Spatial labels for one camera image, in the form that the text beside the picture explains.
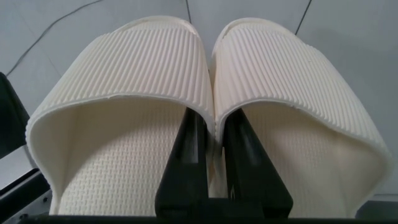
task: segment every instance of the black cable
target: black cable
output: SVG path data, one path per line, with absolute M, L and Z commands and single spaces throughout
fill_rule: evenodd
M 83 8 L 86 7 L 86 6 L 89 6 L 89 5 L 91 5 L 91 4 L 95 4 L 95 3 L 100 2 L 100 1 L 103 1 L 103 0 L 97 0 L 97 1 L 94 1 L 94 2 L 91 2 L 91 3 L 88 3 L 88 4 L 85 4 L 85 5 L 83 5 L 83 6 L 80 6 L 79 8 L 73 10 L 72 12 L 69 12 L 68 14 L 66 14 L 66 15 L 62 16 L 61 18 L 57 19 L 56 21 L 52 22 L 52 23 L 43 31 L 42 35 L 40 35 L 40 37 L 39 37 L 39 38 L 38 38 L 38 39 L 37 39 L 37 40 L 36 40 L 36 41 L 35 41 L 35 42 L 34 42 L 34 43 L 33 43 L 33 44 L 32 44 L 20 57 L 19 57 L 17 63 L 15 63 L 15 65 L 12 67 L 12 69 L 11 69 L 8 73 L 6 73 L 6 77 L 8 77 L 8 76 L 11 74 L 11 72 L 14 71 L 14 69 L 15 69 L 16 67 L 18 67 L 18 65 L 22 62 L 22 60 L 23 60 L 24 57 L 27 55 L 27 53 L 32 49 L 32 47 L 34 47 L 34 45 L 36 45 L 36 44 L 38 43 L 38 41 L 41 40 L 41 38 L 44 37 L 44 35 L 51 29 L 52 26 L 54 26 L 54 24 L 56 24 L 57 22 L 59 22 L 61 19 L 65 18 L 65 17 L 67 17 L 67 16 L 70 16 L 70 15 L 72 15 L 73 13 L 79 11 L 80 9 L 83 9 Z

